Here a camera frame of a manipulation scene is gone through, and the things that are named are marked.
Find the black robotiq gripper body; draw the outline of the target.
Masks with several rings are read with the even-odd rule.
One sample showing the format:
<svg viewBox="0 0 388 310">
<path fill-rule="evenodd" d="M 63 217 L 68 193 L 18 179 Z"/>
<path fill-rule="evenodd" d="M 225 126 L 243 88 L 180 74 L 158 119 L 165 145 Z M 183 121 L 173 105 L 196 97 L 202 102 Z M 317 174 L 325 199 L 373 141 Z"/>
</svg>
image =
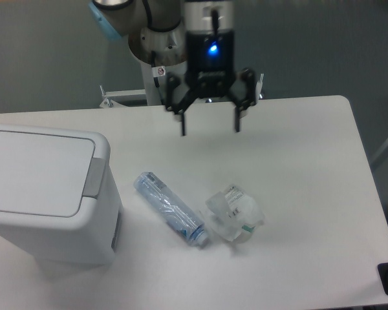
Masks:
<svg viewBox="0 0 388 310">
<path fill-rule="evenodd" d="M 187 32 L 187 70 L 184 75 L 190 98 L 221 98 L 236 80 L 233 30 L 214 33 Z"/>
</svg>

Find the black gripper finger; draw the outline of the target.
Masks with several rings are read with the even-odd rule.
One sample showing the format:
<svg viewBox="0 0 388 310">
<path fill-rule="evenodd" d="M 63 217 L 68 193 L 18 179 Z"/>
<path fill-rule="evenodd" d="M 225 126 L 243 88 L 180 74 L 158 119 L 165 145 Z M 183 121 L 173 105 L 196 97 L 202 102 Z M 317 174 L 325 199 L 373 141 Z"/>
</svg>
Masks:
<svg viewBox="0 0 388 310">
<path fill-rule="evenodd" d="M 237 80 L 244 86 L 243 96 L 238 97 L 233 91 L 229 90 L 226 97 L 234 104 L 234 131 L 240 132 L 241 118 L 250 107 L 257 104 L 255 98 L 255 71 L 246 67 L 237 73 Z"/>
<path fill-rule="evenodd" d="M 194 101 L 199 98 L 199 86 L 195 84 L 188 85 L 187 91 L 180 96 L 180 99 L 177 101 L 175 99 L 174 93 L 176 89 L 181 86 L 181 78 L 172 72 L 167 72 L 166 74 L 166 99 L 165 99 L 165 110 L 167 112 L 172 112 L 174 118 L 180 123 L 181 127 L 181 136 L 186 135 L 186 118 L 185 112 Z"/>
</svg>

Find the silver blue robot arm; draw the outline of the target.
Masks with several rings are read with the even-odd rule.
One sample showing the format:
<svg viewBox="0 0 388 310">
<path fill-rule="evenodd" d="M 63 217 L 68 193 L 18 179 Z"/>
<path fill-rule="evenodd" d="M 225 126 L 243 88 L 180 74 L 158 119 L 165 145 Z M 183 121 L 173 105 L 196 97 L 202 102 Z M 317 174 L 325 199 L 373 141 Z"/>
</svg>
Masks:
<svg viewBox="0 0 388 310">
<path fill-rule="evenodd" d="M 109 39 L 128 38 L 151 69 L 145 90 L 155 90 L 166 111 L 181 123 L 198 99 L 234 104 L 234 129 L 257 104 L 255 72 L 234 66 L 233 1 L 91 1 L 89 10 Z"/>
</svg>

